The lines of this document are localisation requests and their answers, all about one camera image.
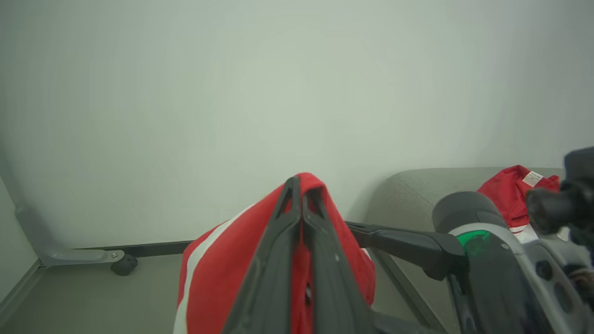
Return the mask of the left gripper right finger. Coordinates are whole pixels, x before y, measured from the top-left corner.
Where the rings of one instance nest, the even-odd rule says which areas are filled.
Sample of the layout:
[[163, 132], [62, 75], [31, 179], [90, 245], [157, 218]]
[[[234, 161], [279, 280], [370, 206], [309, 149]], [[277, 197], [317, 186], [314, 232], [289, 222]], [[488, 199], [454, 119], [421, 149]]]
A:
[[312, 312], [315, 334], [373, 334], [373, 319], [358, 288], [321, 188], [303, 195], [304, 243], [312, 265]]

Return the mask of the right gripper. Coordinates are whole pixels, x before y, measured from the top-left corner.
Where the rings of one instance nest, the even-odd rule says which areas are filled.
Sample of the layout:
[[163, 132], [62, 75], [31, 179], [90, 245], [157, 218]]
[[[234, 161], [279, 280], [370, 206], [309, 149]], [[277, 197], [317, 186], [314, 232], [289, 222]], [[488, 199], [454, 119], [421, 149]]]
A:
[[[463, 334], [593, 332], [593, 267], [586, 247], [547, 238], [521, 243], [496, 205], [478, 192], [445, 196], [432, 219], [437, 232], [347, 226], [362, 248], [414, 264], [433, 280], [449, 275]], [[378, 334], [446, 334], [380, 312], [371, 316]]]

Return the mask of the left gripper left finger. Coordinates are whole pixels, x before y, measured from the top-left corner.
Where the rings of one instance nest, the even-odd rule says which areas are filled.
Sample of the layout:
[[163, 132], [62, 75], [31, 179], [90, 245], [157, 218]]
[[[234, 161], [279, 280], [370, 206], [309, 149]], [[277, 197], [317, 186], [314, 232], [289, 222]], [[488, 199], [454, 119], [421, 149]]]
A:
[[291, 332], [291, 264], [300, 236], [300, 177], [280, 193], [251, 260], [223, 334]]

